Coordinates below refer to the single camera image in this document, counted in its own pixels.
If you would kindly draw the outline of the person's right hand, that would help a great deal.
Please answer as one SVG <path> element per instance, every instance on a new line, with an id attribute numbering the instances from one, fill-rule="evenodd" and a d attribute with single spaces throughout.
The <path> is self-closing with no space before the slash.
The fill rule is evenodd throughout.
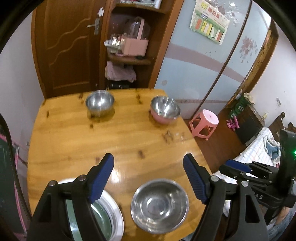
<path id="1" fill-rule="evenodd" d="M 280 224 L 286 218 L 287 215 L 289 215 L 289 214 L 294 215 L 294 213 L 295 212 L 294 212 L 293 208 L 283 207 L 276 218 L 275 225 Z"/>

